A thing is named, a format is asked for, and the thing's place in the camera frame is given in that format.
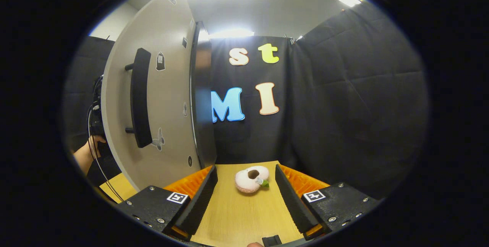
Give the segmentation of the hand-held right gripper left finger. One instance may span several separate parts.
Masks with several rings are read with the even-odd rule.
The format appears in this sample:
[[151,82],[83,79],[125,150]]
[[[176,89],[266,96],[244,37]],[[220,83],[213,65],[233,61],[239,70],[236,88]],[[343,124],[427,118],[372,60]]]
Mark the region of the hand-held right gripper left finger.
[[117,208],[159,233],[189,242],[201,224],[218,182],[215,165],[164,188],[150,185]]

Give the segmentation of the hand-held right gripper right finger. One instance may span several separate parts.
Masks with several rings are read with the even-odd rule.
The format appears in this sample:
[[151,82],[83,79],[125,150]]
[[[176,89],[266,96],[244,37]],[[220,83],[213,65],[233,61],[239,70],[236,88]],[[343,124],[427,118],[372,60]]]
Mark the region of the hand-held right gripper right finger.
[[275,181],[295,226],[307,241],[351,226],[383,201],[347,183],[330,185],[281,164],[276,164]]

